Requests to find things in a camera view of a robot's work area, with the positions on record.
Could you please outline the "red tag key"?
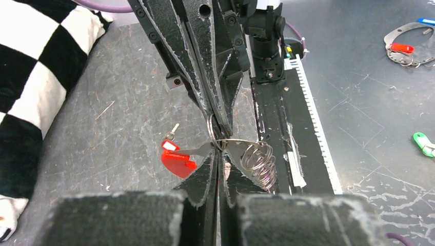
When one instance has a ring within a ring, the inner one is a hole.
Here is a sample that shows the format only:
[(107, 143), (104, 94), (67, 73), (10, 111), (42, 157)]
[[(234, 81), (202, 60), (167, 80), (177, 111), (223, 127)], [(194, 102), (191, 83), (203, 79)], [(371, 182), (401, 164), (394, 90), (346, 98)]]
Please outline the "red tag key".
[(176, 123), (175, 126), (172, 128), (172, 130), (168, 134), (166, 134), (166, 136), (163, 138), (161, 146), (164, 150), (167, 151), (180, 150), (179, 146), (176, 145), (174, 142), (175, 132), (178, 129), (179, 125), (180, 125), (179, 123)]

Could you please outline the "red grey keyring holder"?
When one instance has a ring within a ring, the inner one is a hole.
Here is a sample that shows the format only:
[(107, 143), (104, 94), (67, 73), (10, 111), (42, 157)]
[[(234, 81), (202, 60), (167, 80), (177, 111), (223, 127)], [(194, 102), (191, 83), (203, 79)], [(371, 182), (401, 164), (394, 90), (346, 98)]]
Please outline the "red grey keyring holder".
[(212, 148), (223, 151), (229, 156), (228, 161), (224, 161), (225, 176), (229, 176), (229, 165), (232, 164), (242, 171), (253, 183), (263, 190), (274, 193), (277, 174), (275, 168), (275, 156), (273, 148), (267, 142), (249, 141), (244, 139), (227, 138), (221, 132), (221, 139), (217, 139), (214, 131), (214, 115), (207, 119), (207, 130), (210, 142), (206, 142), (199, 148), (190, 150), (162, 151), (162, 164), (174, 175), (180, 178), (188, 177), (199, 166), (191, 160), (191, 156), (206, 157)]

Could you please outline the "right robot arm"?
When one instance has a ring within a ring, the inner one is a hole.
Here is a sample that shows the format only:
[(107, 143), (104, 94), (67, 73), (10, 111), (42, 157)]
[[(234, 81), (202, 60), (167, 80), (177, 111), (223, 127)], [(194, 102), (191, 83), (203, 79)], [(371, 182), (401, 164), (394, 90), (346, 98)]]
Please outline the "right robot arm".
[(218, 138), (233, 134), (233, 105), (245, 72), (284, 78), (281, 1), (130, 1), (161, 55)]

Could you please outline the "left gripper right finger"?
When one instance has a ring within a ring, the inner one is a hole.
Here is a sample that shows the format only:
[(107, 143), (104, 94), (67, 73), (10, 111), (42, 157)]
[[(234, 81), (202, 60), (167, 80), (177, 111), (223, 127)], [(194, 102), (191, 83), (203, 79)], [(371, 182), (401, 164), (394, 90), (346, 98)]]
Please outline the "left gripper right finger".
[(222, 245), (388, 245), (363, 197), (270, 194), (218, 154)]

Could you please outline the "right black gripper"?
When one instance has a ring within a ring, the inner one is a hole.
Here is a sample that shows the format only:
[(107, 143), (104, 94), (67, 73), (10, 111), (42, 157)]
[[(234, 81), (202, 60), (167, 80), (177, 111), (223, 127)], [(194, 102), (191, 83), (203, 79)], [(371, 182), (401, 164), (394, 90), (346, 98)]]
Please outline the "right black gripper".
[(233, 134), (229, 86), (250, 67), (241, 27), (250, 1), (130, 1), (138, 20), (169, 70), (184, 84), (205, 117), (212, 113)]

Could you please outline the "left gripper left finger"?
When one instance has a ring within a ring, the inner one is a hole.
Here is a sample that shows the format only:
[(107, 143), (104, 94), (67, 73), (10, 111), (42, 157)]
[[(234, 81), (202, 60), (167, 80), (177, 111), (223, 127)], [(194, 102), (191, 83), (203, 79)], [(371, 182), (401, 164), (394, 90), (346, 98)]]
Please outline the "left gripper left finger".
[(215, 245), (217, 151), (168, 191), (66, 196), (35, 245)]

